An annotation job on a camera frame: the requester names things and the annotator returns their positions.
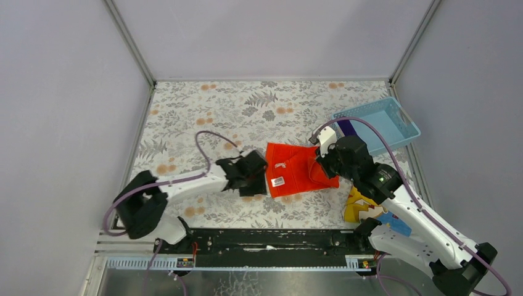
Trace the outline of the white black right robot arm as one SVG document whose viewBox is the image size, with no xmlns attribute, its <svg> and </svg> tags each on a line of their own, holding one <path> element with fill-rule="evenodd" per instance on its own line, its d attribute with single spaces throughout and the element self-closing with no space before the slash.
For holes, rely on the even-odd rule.
<svg viewBox="0 0 523 296">
<path fill-rule="evenodd" d="M 380 252 L 389 253 L 428 275 L 444 295 L 470 295 L 487 273 L 496 249 L 467 238 L 405 184 L 400 171 L 376 163 L 358 136 L 310 138 L 316 161 L 328 177 L 352 181 L 365 197 L 397 216 L 410 229 L 404 235 L 376 218 L 363 218 L 355 231 Z"/>
</svg>

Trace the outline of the purple towel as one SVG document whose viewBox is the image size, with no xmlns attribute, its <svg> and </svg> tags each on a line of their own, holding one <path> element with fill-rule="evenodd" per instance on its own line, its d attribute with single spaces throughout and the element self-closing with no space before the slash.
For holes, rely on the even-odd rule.
<svg viewBox="0 0 523 296">
<path fill-rule="evenodd" d="M 342 136 L 357 136 L 356 129 L 352 125 L 350 120 L 341 120 L 337 122 L 339 131 Z"/>
</svg>

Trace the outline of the orange towel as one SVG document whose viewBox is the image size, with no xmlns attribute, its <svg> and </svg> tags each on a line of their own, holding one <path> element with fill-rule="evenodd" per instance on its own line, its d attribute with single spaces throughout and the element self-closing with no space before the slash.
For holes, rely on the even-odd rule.
<svg viewBox="0 0 523 296">
<path fill-rule="evenodd" d="M 268 143 L 266 180 L 273 198 L 338 188 L 339 178 L 329 178 L 316 161 L 316 147 Z"/>
</svg>

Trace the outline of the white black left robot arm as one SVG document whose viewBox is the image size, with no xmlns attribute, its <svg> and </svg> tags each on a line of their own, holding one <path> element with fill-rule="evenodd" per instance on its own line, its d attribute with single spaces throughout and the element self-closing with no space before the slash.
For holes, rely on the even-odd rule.
<svg viewBox="0 0 523 296">
<path fill-rule="evenodd" d="M 179 175 L 177 179 L 138 173 L 113 201 L 114 209 L 131 240 L 146 236 L 175 245 L 189 234 L 182 218 L 168 213 L 175 202 L 202 194 L 217 194 L 252 187 L 264 176 L 268 163 L 256 150 L 233 158 L 210 162 L 202 170 Z"/>
</svg>

